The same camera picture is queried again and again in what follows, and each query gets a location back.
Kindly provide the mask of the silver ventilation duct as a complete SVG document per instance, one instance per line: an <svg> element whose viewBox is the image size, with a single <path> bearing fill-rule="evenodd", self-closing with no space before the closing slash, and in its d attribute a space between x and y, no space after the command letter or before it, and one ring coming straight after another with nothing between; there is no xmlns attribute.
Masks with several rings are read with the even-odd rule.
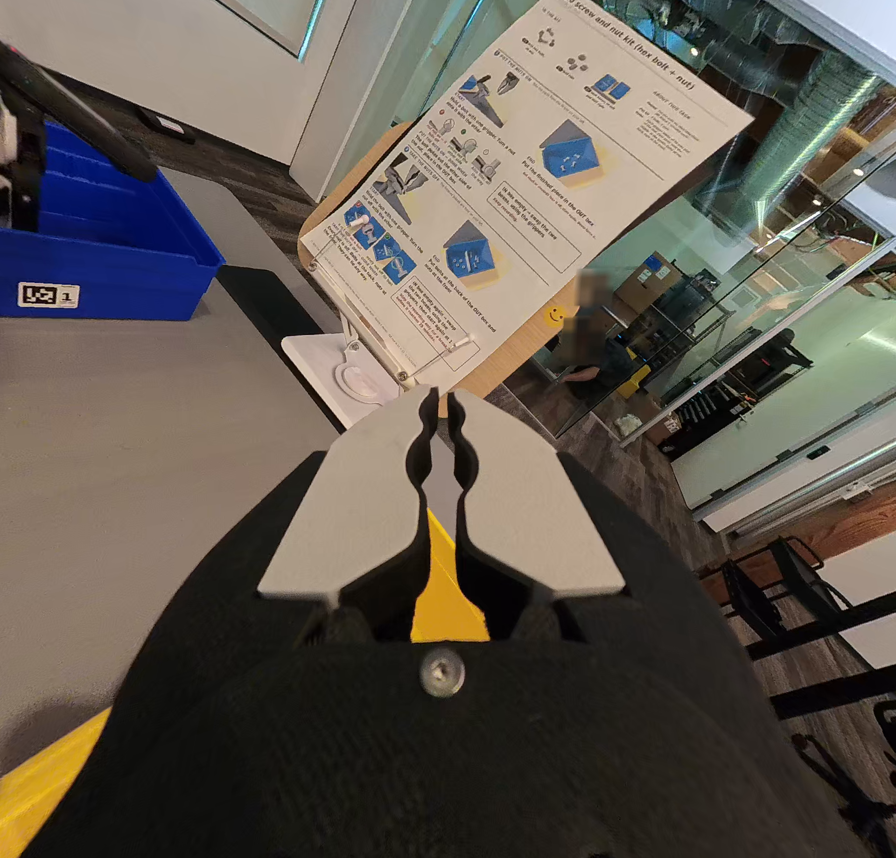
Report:
<svg viewBox="0 0 896 858"><path fill-rule="evenodd" d="M821 53L746 166L727 212L731 228L750 233L762 225L791 181L883 84L842 53Z"/></svg>

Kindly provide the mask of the round wooden table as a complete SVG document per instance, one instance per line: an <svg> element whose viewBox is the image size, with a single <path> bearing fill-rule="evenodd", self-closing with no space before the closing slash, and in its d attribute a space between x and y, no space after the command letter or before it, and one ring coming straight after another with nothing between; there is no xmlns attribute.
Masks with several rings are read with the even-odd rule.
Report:
<svg viewBox="0 0 896 858"><path fill-rule="evenodd" d="M377 164L401 141L412 126L400 123L386 131L308 216L301 226L300 237L306 236L334 213L371 174ZM560 328L545 326L544 310L552 304L566 307L566 318L577 309L574 281L570 280L551 299L541 306L496 351L458 383L458 388L485 398L498 385L516 372L538 349L558 334Z"/></svg>

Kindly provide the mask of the white stand base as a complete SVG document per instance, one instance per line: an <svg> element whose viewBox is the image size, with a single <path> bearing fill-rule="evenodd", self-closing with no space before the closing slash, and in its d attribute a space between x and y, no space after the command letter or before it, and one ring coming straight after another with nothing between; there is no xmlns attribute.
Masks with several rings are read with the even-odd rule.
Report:
<svg viewBox="0 0 896 858"><path fill-rule="evenodd" d="M337 333L284 337L288 361L330 412L350 428L405 390L344 318Z"/></svg>

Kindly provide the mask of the printed instruction sheet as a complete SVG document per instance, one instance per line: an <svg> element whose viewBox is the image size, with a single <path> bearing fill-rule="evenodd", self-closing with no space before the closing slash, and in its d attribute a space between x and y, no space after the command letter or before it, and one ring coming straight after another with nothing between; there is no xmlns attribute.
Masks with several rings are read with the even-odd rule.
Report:
<svg viewBox="0 0 896 858"><path fill-rule="evenodd" d="M589 0L540 0L301 238L373 366L445 393L753 118Z"/></svg>

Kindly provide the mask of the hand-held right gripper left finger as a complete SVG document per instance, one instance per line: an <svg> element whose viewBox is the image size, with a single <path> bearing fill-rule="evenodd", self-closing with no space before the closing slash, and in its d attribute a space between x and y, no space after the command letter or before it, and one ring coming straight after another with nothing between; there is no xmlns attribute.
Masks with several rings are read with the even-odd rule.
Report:
<svg viewBox="0 0 896 858"><path fill-rule="evenodd" d="M436 388L418 385L336 439L263 574L268 599L410 608L429 576L427 496Z"/></svg>

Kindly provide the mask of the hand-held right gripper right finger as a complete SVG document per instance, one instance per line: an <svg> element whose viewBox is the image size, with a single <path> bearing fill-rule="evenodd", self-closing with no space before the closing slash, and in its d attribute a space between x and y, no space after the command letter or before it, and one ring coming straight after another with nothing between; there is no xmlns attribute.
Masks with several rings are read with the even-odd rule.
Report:
<svg viewBox="0 0 896 858"><path fill-rule="evenodd" d="M447 407L462 488L455 545L466 595L485 601L488 574L548 599L621 594L623 574L557 451L467 391L451 392Z"/></svg>

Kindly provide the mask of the blue plastic bin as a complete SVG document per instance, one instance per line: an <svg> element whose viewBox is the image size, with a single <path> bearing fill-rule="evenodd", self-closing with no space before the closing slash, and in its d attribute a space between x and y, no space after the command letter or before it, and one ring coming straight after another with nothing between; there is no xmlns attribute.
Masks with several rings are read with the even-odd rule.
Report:
<svg viewBox="0 0 896 858"><path fill-rule="evenodd" d="M188 321L225 259L160 168L116 170L47 123L38 230L2 228L3 318Z"/></svg>

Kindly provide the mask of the yellow plastic bin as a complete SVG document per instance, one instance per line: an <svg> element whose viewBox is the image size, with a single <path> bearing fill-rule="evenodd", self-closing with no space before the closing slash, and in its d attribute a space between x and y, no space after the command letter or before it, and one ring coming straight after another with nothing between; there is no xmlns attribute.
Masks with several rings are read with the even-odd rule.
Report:
<svg viewBox="0 0 896 858"><path fill-rule="evenodd" d="M417 600L411 640L488 640L484 614L458 586L454 540L431 510L428 524L430 573ZM2 776L3 857L20 856L36 836L82 770L109 715L110 708L104 709Z"/></svg>

